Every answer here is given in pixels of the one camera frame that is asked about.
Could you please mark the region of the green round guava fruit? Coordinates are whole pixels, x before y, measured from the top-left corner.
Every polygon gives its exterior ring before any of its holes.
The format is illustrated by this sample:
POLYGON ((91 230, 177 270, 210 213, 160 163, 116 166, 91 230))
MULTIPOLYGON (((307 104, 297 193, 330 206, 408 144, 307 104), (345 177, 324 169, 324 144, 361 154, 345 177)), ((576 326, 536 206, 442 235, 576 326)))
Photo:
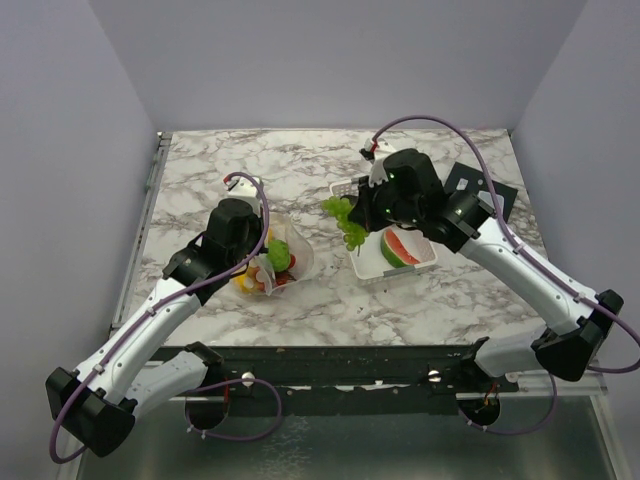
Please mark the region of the green round guava fruit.
POLYGON ((291 264, 291 253, 288 244, 279 239, 269 242, 267 259, 276 273, 286 271, 291 264))

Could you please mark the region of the yellow bell pepper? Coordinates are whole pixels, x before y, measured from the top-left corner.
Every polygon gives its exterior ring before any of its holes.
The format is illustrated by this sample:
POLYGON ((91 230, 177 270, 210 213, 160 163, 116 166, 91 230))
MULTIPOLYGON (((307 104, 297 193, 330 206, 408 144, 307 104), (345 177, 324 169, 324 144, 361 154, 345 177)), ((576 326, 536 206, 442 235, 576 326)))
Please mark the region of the yellow bell pepper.
POLYGON ((241 272, 232 279, 233 285, 243 294, 270 296, 275 287, 275 270, 268 257, 268 243, 273 239, 272 229, 268 230, 264 252, 254 257, 241 272))

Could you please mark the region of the clear dotted zip bag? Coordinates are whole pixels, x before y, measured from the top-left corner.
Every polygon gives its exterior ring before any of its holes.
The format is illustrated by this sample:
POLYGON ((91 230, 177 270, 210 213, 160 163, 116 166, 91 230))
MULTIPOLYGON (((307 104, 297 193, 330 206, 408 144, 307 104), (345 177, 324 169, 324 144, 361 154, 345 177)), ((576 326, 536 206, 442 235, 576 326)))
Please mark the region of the clear dotted zip bag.
POLYGON ((284 288, 285 291, 287 287, 291 287, 310 276, 314 264, 313 249, 309 242, 294 227, 288 215, 271 213, 269 229, 273 231, 273 239, 283 240, 288 244, 291 253, 291 264, 288 269, 292 271, 292 274, 296 277, 296 281, 286 285, 284 288))

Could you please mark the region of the red lychee bunch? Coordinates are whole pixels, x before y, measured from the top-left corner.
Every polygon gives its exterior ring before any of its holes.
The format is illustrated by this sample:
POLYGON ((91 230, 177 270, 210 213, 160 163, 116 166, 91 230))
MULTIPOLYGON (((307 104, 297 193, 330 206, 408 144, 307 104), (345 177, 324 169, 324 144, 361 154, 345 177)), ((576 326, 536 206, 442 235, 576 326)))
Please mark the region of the red lychee bunch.
POLYGON ((249 292, 266 296, 280 294, 286 285, 296 281, 290 269, 276 273, 265 255, 251 260, 246 275, 244 285, 249 292))

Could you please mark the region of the green grapes bunch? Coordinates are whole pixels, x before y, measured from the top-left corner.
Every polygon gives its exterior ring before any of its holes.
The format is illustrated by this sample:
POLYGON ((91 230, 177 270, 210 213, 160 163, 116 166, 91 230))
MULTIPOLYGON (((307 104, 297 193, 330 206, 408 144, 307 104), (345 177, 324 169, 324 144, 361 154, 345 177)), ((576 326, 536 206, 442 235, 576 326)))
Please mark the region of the green grapes bunch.
POLYGON ((354 206, 346 197, 331 196, 321 202, 322 209, 337 222, 337 227, 343 232, 343 241, 349 252, 359 250, 365 243, 369 233, 364 227, 351 221, 349 214, 354 206))

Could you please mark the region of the white perforated plastic basket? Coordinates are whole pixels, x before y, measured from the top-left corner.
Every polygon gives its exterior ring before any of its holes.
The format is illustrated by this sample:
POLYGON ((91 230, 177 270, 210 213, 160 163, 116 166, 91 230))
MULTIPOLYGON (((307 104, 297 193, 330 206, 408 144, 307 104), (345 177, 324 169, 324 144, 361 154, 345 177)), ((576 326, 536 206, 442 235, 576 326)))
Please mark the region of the white perforated plastic basket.
POLYGON ((387 227, 386 230, 398 237, 401 246, 417 263, 394 267, 382 252, 381 241, 384 231, 372 232, 367 237, 362 236, 362 244, 349 250, 353 271, 360 284, 372 284, 393 277, 422 273, 437 263, 438 256, 434 247, 419 231, 403 230, 396 226, 387 227))

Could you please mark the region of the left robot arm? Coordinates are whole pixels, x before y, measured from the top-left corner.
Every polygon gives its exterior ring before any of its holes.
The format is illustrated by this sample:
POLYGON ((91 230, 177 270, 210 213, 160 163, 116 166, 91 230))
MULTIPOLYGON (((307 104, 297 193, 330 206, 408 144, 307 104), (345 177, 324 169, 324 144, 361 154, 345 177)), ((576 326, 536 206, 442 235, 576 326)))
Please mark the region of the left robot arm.
POLYGON ((83 450, 104 457, 130 435, 136 421, 179 393, 206 395, 220 385, 216 354, 201 343, 146 370, 165 340, 262 249, 269 228, 266 197, 231 196, 211 212, 205 231, 175 253, 141 307, 73 370, 56 368, 45 389, 54 419, 49 455, 57 464, 77 458, 57 452, 61 431, 83 450))

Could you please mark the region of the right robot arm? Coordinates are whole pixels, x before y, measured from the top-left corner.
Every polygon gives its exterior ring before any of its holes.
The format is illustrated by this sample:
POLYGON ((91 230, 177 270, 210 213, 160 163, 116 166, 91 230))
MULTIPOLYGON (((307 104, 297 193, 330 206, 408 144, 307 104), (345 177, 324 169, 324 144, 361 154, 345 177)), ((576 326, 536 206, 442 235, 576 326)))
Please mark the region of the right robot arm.
POLYGON ((580 380, 612 326, 622 298, 596 293, 527 250, 502 214, 468 190, 446 191, 431 159, 404 149, 374 162, 384 173, 356 180, 349 220, 368 232, 396 225, 418 230, 433 243, 491 272, 544 321, 544 327, 502 339, 477 341, 459 367, 461 383, 481 391, 495 377, 544 369, 566 381, 580 380))

